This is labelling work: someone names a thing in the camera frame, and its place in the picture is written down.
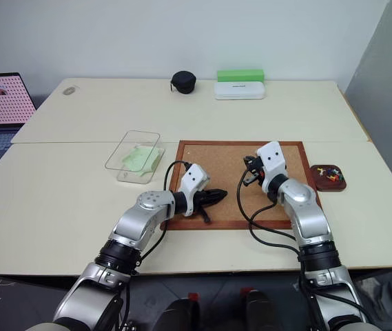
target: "table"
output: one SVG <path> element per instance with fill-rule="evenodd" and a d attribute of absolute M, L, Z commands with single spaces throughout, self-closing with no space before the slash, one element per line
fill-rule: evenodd
<path fill-rule="evenodd" d="M 136 185 L 116 181 L 103 166 L 116 143 L 14 144 L 0 160 L 0 274 L 80 274 L 137 195 L 161 189 L 177 145 L 164 143 L 152 182 Z M 304 145 L 310 164 L 338 164 L 347 180 L 343 192 L 319 193 L 342 262 L 349 268 L 391 267 L 392 175 L 375 146 Z M 210 230 L 170 231 L 139 271 L 292 269 L 298 262 L 290 251 L 263 246 L 245 230 Z"/>
<path fill-rule="evenodd" d="M 366 141 L 335 82 L 266 81 L 262 100 L 215 100 L 214 81 L 191 94 L 166 79 L 66 79 L 13 143 L 120 141 L 128 130 L 179 140 Z M 68 96 L 63 91 L 74 86 Z"/>

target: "white case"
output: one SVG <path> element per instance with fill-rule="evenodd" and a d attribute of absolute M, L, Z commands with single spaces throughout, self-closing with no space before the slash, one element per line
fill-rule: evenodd
<path fill-rule="evenodd" d="M 263 99 L 265 86 L 261 81 L 226 81 L 214 85 L 217 100 Z"/>

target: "laptop screen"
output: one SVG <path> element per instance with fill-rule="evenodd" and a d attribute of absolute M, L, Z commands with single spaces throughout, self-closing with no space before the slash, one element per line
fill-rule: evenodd
<path fill-rule="evenodd" d="M 34 111 L 19 73 L 0 74 L 0 124 L 25 123 Z"/>

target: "cork board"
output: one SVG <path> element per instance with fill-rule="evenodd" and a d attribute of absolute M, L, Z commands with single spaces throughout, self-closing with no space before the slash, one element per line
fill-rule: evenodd
<path fill-rule="evenodd" d="M 176 215 L 169 220 L 169 230 L 244 230 L 247 221 L 243 218 L 237 206 L 236 190 L 243 171 L 246 169 L 243 157 L 256 155 L 256 150 L 267 141 L 180 141 L 176 159 L 200 164 L 210 175 L 209 188 L 221 188 L 228 191 L 228 195 L 216 205 L 205 208 L 211 218 L 206 224 L 200 215 L 184 217 Z M 301 183 L 307 183 L 316 190 L 313 182 L 305 149 L 300 141 L 280 142 L 286 159 L 289 177 Z M 180 164 L 174 166 L 169 188 L 176 191 L 180 186 L 180 178 L 185 167 Z M 258 209 L 271 204 L 263 194 L 258 182 L 248 187 L 242 185 L 241 200 L 243 209 L 250 216 Z M 283 207 L 276 207 L 260 213 L 257 222 L 263 226 L 275 229 L 290 229 L 291 222 Z"/>

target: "wooden frame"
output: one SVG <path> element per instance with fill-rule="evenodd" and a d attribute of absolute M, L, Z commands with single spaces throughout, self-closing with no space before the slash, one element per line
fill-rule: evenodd
<path fill-rule="evenodd" d="M 202 146 L 263 146 L 268 141 L 190 141 L 190 140 L 182 140 L 179 142 L 176 160 L 183 159 L 185 146 L 188 145 L 202 145 Z M 296 146 L 298 148 L 300 159 L 302 162 L 302 167 L 305 172 L 305 176 L 309 186 L 311 186 L 316 191 L 315 182 L 313 181 L 312 174 L 309 169 L 309 162 L 307 161 L 307 156 L 305 152 L 305 148 L 301 141 L 281 141 L 280 145 L 282 146 Z M 171 181 L 169 183 L 170 190 L 177 190 L 178 182 L 179 182 L 179 173 L 180 173 L 181 164 L 176 164 L 174 166 L 174 170 L 172 173 Z M 291 222 L 288 219 L 283 220 L 262 220 L 259 221 L 259 224 L 263 226 L 267 226 L 275 229 L 290 229 Z M 234 222 L 224 222 L 221 227 L 216 226 L 212 228 L 212 230 L 244 230 L 247 229 L 248 223 L 245 219 Z M 205 224 L 194 224 L 194 222 L 184 222 L 179 217 L 176 217 L 176 220 L 169 221 L 168 225 L 169 230 L 210 230 L 209 225 Z"/>

